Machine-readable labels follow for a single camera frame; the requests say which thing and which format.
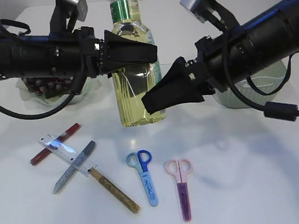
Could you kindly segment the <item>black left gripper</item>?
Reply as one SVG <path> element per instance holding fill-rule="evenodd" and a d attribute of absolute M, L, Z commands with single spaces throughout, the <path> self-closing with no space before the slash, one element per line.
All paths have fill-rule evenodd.
<path fill-rule="evenodd" d="M 86 80 L 87 77 L 96 78 L 108 75 L 124 67 L 138 66 L 157 61 L 158 47 L 144 42 L 133 41 L 120 37 L 108 30 L 104 31 L 104 41 L 94 36 L 92 27 L 80 27 L 73 32 L 77 38 L 80 55 L 80 70 L 77 80 Z M 110 61 L 104 63 L 104 54 Z"/>

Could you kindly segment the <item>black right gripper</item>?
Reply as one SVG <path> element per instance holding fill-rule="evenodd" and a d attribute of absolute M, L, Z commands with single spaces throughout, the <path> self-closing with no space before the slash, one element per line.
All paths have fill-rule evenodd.
<path fill-rule="evenodd" d="M 223 67 L 224 45 L 228 43 L 229 75 L 234 83 L 243 80 L 240 35 L 230 33 L 228 39 L 204 37 L 196 42 L 195 60 L 178 57 L 155 87 L 141 99 L 149 114 L 179 104 L 204 102 L 203 96 L 229 87 Z"/>

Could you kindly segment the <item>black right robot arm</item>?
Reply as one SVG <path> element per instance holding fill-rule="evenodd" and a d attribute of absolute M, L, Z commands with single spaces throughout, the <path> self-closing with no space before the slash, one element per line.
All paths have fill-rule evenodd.
<path fill-rule="evenodd" d="M 299 0 L 282 0 L 243 25 L 216 0 L 181 0 L 180 4 L 200 22 L 228 31 L 229 76 L 234 83 L 299 51 Z M 195 61 L 177 58 L 143 96 L 148 113 L 203 102 L 205 95 L 228 89 L 222 63 L 223 38 L 203 37 L 195 45 Z"/>

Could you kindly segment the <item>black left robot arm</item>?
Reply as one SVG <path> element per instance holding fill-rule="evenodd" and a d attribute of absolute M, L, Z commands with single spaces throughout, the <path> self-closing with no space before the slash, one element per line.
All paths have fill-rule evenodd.
<path fill-rule="evenodd" d="M 97 39 L 91 27 L 73 33 L 20 36 L 0 33 L 0 80 L 10 78 L 95 78 L 116 69 L 157 61 L 157 46 L 122 38 L 105 30 Z"/>

